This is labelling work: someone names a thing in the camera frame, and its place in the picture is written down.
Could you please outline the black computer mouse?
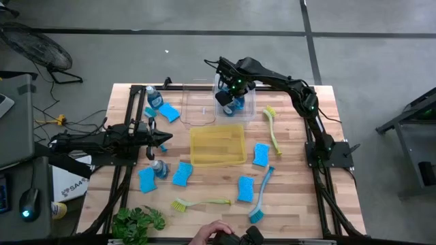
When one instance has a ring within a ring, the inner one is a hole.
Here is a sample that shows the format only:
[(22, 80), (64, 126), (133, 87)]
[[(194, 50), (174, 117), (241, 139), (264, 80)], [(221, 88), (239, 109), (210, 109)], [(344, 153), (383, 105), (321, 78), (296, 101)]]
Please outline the black computer mouse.
[(30, 188), (20, 197), (19, 212), (24, 222), (30, 223), (35, 221), (40, 215), (39, 190)]

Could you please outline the black metal cart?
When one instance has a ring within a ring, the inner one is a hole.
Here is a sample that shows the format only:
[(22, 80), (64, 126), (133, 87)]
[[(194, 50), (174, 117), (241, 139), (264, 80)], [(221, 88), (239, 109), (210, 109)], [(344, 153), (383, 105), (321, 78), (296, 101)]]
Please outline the black metal cart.
[(403, 154), (411, 163), (417, 187), (401, 191), (398, 197), (436, 197), (436, 87), (414, 99), (396, 117), (376, 128), (380, 135), (395, 130)]

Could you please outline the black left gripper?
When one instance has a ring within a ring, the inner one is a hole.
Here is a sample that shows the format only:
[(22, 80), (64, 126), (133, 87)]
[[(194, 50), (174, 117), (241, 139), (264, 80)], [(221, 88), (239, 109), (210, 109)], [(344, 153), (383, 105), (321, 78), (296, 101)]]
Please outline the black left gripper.
[(148, 160), (154, 160), (154, 148), (159, 147), (164, 142), (173, 137), (171, 133), (159, 131), (156, 126), (156, 121), (153, 117), (149, 118), (149, 122), (132, 121), (134, 129), (131, 137), (134, 146), (146, 146), (146, 157)]

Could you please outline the green white dish brush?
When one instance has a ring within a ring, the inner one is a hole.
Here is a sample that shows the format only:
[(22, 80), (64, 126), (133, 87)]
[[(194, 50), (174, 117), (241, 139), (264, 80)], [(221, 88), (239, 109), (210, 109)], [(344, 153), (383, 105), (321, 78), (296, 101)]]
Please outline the green white dish brush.
[(280, 151), (277, 139), (275, 137), (274, 127), (273, 127), (273, 119), (277, 115), (277, 113), (271, 106), (267, 105), (266, 108), (263, 109), (263, 114), (267, 117), (268, 122), (269, 122), (270, 137), (271, 137), (273, 146), (275, 147), (276, 154), (281, 155), (282, 152)]
[(204, 201), (190, 202), (177, 198), (171, 203), (171, 206), (179, 212), (185, 212), (188, 207), (192, 207), (204, 203), (226, 204), (226, 205), (232, 204), (232, 202), (229, 199), (207, 199)]

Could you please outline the blue cellulose sponge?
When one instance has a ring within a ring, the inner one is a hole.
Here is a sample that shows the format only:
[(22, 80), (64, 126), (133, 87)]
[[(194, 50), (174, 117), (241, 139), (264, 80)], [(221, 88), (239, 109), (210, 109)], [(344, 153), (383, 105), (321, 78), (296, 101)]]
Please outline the blue cellulose sponge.
[(248, 176), (241, 176), (238, 179), (238, 201), (251, 203), (254, 197), (254, 179)]
[(187, 181), (193, 172), (193, 166), (190, 163), (180, 162), (178, 169), (173, 175), (172, 183), (177, 186), (186, 187)]
[(168, 119), (169, 123), (173, 123), (176, 119), (180, 117), (180, 113), (178, 112), (178, 110), (172, 107), (169, 103), (164, 103), (159, 108), (159, 113), (165, 116)]
[(142, 193), (154, 191), (157, 186), (155, 184), (155, 172), (151, 167), (141, 169), (138, 172), (139, 187)]
[(269, 145), (257, 143), (254, 148), (253, 164), (260, 167), (266, 167), (268, 165), (269, 149), (270, 149)]

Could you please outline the grey desk top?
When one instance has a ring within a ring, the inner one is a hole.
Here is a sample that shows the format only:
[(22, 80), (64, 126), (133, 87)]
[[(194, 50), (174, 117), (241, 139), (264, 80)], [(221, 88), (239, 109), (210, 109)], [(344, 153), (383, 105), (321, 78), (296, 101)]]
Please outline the grey desk top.
[(0, 93), (14, 106), (0, 118), (0, 169), (22, 162), (34, 153), (32, 95), (35, 87), (29, 74), (3, 77)]

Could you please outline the white cardboard box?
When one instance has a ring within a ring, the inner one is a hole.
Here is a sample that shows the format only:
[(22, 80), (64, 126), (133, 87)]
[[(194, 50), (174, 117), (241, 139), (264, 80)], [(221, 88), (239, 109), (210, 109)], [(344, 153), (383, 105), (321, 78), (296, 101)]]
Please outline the white cardboard box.
[(88, 189), (89, 179), (52, 166), (54, 202), (65, 202), (81, 197)]

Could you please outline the clear deep plastic bin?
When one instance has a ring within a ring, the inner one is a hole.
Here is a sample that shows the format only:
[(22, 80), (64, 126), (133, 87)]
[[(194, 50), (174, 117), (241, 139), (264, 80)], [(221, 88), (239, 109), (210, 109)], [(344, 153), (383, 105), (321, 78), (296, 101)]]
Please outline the clear deep plastic bin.
[(223, 106), (215, 99), (215, 94), (218, 91), (227, 91), (227, 85), (224, 84), (219, 74), (215, 75), (214, 78), (214, 89), (213, 89), (213, 99), (215, 100), (215, 118), (219, 124), (243, 124), (247, 125), (251, 122), (256, 115), (255, 107), (255, 90), (248, 91), (248, 93), (243, 96), (245, 98), (245, 107), (243, 110), (236, 110), (236, 113), (230, 117), (223, 112)]

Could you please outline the black keyboard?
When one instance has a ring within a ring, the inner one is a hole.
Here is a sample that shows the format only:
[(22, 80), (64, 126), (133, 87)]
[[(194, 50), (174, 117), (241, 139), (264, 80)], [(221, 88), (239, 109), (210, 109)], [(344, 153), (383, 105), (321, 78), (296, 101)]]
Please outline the black keyboard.
[(0, 214), (7, 212), (9, 209), (7, 176), (0, 174)]

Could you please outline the dark grey desk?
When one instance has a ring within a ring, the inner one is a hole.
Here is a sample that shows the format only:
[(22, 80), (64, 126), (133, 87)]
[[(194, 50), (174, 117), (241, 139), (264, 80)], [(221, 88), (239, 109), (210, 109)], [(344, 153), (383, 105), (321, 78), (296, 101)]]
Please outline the dark grey desk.
[[(17, 164), (0, 171), (0, 186), (6, 185), (10, 209), (0, 213), (0, 242), (36, 240), (50, 237), (52, 231), (52, 170), (46, 157)], [(39, 216), (26, 222), (21, 216), (19, 201), (31, 187), (38, 190), (36, 206)]]

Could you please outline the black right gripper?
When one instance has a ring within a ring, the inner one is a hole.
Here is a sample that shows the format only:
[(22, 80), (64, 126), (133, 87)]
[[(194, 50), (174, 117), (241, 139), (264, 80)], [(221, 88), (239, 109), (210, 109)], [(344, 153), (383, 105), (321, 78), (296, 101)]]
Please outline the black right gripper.
[(215, 99), (221, 106), (226, 106), (233, 102), (234, 97), (243, 97), (248, 91), (252, 91), (256, 84), (254, 81), (246, 81), (239, 77), (226, 77), (227, 91), (218, 91), (215, 94)]

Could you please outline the clear shallow plastic bin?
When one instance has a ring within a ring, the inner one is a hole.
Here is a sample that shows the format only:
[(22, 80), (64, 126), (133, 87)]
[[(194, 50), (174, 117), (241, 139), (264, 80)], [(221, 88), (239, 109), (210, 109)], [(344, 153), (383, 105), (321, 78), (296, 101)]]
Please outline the clear shallow plastic bin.
[(215, 120), (215, 98), (212, 84), (183, 84), (180, 120), (190, 127), (212, 125)]

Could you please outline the yellow translucent plastic bin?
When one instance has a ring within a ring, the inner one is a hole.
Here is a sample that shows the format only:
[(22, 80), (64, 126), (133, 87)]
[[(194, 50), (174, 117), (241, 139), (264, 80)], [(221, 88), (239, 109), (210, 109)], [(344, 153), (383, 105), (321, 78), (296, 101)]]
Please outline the yellow translucent plastic bin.
[(223, 167), (247, 160), (242, 125), (213, 125), (190, 129), (190, 161), (194, 167)]

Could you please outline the person's hand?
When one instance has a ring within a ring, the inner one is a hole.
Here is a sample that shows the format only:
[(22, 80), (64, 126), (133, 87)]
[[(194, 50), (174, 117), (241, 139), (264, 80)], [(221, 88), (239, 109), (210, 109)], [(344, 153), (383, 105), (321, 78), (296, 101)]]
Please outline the person's hand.
[(234, 233), (234, 229), (229, 224), (222, 220), (216, 220), (202, 226), (188, 245), (207, 245), (209, 237), (218, 231), (223, 231), (226, 234)]

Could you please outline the light grey device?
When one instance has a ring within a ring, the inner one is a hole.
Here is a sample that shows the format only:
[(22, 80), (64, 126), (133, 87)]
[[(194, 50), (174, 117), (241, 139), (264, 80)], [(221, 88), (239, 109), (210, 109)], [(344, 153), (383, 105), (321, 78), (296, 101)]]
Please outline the light grey device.
[(14, 104), (14, 100), (0, 93), (0, 118), (2, 118)]

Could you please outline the green artificial plant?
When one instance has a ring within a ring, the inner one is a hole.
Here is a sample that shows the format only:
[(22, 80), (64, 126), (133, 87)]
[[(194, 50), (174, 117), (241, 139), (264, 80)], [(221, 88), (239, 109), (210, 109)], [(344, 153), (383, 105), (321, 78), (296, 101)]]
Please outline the green artificial plant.
[(149, 206), (120, 208), (112, 218), (112, 236), (124, 245), (148, 245), (148, 230), (161, 231), (166, 221), (163, 214)]

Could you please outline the black handheld device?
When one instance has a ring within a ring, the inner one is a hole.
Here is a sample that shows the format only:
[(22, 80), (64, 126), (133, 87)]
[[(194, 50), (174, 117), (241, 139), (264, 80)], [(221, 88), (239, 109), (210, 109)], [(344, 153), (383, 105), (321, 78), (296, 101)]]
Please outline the black handheld device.
[(213, 238), (212, 245), (262, 245), (263, 242), (264, 237), (259, 229), (256, 226), (251, 226), (241, 237), (219, 231)]

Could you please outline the yellow round container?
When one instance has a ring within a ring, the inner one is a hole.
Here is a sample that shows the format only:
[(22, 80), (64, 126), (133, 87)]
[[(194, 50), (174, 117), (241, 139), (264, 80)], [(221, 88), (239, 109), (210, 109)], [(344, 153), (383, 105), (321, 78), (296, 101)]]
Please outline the yellow round container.
[(51, 210), (53, 220), (60, 220), (67, 214), (67, 206), (61, 202), (52, 202)]

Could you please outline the black floor fan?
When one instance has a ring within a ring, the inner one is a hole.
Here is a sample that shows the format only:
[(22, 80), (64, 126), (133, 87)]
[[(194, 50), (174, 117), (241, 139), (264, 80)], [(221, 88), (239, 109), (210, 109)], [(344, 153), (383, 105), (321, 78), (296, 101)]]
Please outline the black floor fan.
[(0, 24), (0, 38), (14, 51), (45, 67), (56, 84), (83, 83), (80, 76), (68, 73), (73, 60), (70, 54), (48, 36), (17, 22)]

